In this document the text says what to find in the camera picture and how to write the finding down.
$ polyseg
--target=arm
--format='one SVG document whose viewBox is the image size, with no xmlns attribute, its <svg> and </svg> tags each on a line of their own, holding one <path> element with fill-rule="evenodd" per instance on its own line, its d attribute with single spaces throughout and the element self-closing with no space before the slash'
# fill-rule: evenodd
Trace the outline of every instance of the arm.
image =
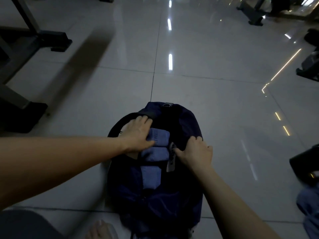
<svg viewBox="0 0 319 239">
<path fill-rule="evenodd" d="M 191 137 L 185 151 L 175 152 L 201 183 L 223 238 L 280 239 L 211 167 L 212 146 Z"/>
<path fill-rule="evenodd" d="M 0 138 L 0 210 L 110 158 L 153 146 L 146 141 L 151 124 L 138 117 L 117 138 Z"/>
</svg>

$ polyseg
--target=dark blue backpack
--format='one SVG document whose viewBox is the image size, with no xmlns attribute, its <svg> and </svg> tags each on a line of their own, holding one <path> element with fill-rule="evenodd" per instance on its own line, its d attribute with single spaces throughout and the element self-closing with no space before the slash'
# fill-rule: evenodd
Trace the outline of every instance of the dark blue backpack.
<svg viewBox="0 0 319 239">
<path fill-rule="evenodd" d="M 194 114 L 172 103 L 149 102 L 137 113 L 123 117 L 110 131 L 117 137 L 122 127 L 137 116 L 153 119 L 153 128 L 170 132 L 170 143 L 184 150 L 190 136 L 202 136 Z M 190 171 L 178 160 L 175 170 L 167 172 L 170 161 L 145 162 L 126 155 L 112 159 L 107 189 L 121 215 L 122 223 L 139 238 L 187 238 L 188 229 L 201 217 L 203 191 Z M 143 189 L 140 166 L 159 166 L 161 184 Z"/>
</svg>

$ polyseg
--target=open backpack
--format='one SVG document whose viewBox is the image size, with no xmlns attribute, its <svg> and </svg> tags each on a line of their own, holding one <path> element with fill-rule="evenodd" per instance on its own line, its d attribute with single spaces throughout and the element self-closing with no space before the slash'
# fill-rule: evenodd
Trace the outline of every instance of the open backpack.
<svg viewBox="0 0 319 239">
<path fill-rule="evenodd" d="M 151 130 L 169 134 L 166 148 L 154 148 L 167 149 L 167 159 L 161 155 L 156 161 L 144 159 L 145 150 L 137 159 L 113 158 L 107 178 L 109 195 L 123 225 L 132 231 L 131 238 L 188 238 L 201 218 L 203 191 L 173 148 L 183 151 L 190 136 L 202 136 L 199 125 L 194 114 L 178 104 L 149 102 L 119 120 L 108 136 L 118 137 L 130 120 L 144 115 L 153 119 Z"/>
</svg>

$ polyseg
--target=bare foot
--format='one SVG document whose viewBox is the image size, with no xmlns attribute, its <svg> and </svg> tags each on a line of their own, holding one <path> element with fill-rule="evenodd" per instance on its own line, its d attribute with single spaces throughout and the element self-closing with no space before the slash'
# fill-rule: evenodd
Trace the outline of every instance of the bare foot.
<svg viewBox="0 0 319 239">
<path fill-rule="evenodd" d="M 118 236 L 112 224 L 101 220 L 95 222 L 87 232 L 85 239 L 118 239 Z"/>
</svg>

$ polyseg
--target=tile floor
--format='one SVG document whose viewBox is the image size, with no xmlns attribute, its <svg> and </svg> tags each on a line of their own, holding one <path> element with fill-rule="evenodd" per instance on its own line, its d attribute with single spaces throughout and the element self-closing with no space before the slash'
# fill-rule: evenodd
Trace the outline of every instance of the tile floor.
<svg viewBox="0 0 319 239">
<path fill-rule="evenodd" d="M 319 83 L 295 74 L 314 49 L 302 39 L 307 27 L 268 18 L 251 26 L 236 10 L 240 0 L 169 1 L 28 1 L 42 29 L 73 40 L 65 53 L 40 50 L 8 83 L 49 104 L 28 135 L 106 136 L 148 101 L 179 103 L 195 114 L 213 166 L 234 191 L 282 238 L 307 238 L 295 205 L 302 186 L 288 162 L 319 140 Z M 25 26 L 10 0 L 0 0 L 0 11 L 0 25 Z M 70 238 L 103 218 L 128 239 L 103 198 L 106 173 L 97 165 L 16 207 Z M 221 238 L 206 201 L 202 217 L 194 238 Z"/>
</svg>

